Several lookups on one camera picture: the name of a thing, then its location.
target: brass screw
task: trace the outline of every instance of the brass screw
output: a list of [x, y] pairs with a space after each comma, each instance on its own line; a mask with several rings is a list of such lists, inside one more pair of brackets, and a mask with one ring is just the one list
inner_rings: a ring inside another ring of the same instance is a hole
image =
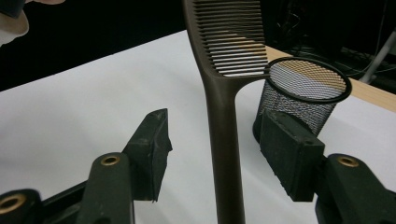
[[0, 215], [19, 208], [26, 201], [26, 196], [21, 193], [10, 195], [0, 201]]
[[346, 156], [340, 156], [337, 158], [338, 162], [340, 162], [341, 164], [345, 165], [345, 166], [349, 166], [349, 167], [358, 167], [359, 163], [350, 157], [346, 157]]
[[119, 161], [120, 161], [120, 157], [118, 156], [107, 156], [102, 159], [101, 163], [102, 165], [110, 166], [116, 164]]

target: white table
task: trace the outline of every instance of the white table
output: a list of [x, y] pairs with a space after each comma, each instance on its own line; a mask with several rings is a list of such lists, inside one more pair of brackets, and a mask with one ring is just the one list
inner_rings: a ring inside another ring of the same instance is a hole
[[[247, 223], [317, 223], [315, 203], [291, 201], [253, 137], [262, 85], [236, 98]], [[122, 151], [160, 108], [174, 150], [159, 202], [136, 202], [136, 221], [216, 223], [205, 94], [185, 31], [0, 92], [0, 194], [30, 188], [46, 199], [86, 180], [94, 159]], [[394, 112], [350, 96], [319, 139], [326, 155], [355, 156], [396, 190], [395, 133]]]

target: comb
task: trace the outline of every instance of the comb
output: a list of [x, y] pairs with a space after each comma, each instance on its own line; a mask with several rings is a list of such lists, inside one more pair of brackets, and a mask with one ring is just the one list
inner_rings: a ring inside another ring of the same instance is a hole
[[268, 77], [260, 1], [184, 0], [192, 52], [204, 82], [218, 223], [243, 224], [235, 96]]

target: wire mesh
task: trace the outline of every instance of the wire mesh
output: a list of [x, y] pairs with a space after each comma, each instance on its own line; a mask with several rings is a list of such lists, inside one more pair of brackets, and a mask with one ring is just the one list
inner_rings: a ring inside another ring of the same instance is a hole
[[350, 92], [349, 79], [326, 63], [303, 58], [272, 61], [254, 124], [255, 136], [260, 138], [264, 110], [292, 114], [318, 136], [336, 104]]

